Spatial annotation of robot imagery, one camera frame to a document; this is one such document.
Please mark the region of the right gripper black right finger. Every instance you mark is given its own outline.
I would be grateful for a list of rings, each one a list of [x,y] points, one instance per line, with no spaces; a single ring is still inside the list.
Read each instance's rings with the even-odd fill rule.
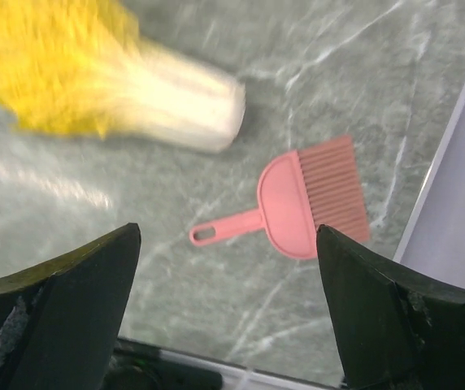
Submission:
[[[465,289],[322,225],[319,271],[349,389],[465,389]]]

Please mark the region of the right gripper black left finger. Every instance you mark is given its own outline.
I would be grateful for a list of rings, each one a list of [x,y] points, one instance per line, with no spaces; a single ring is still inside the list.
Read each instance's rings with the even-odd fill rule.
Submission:
[[[135,223],[0,278],[0,389],[98,389],[141,248]]]

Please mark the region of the pink hand brush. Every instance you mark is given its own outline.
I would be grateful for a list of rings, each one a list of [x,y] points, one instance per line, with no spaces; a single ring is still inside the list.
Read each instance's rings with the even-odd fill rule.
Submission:
[[[309,260],[316,255],[315,235],[322,224],[359,243],[370,238],[349,135],[273,159],[259,178],[256,196],[257,208],[196,225],[189,239],[204,246],[263,229],[281,254]]]

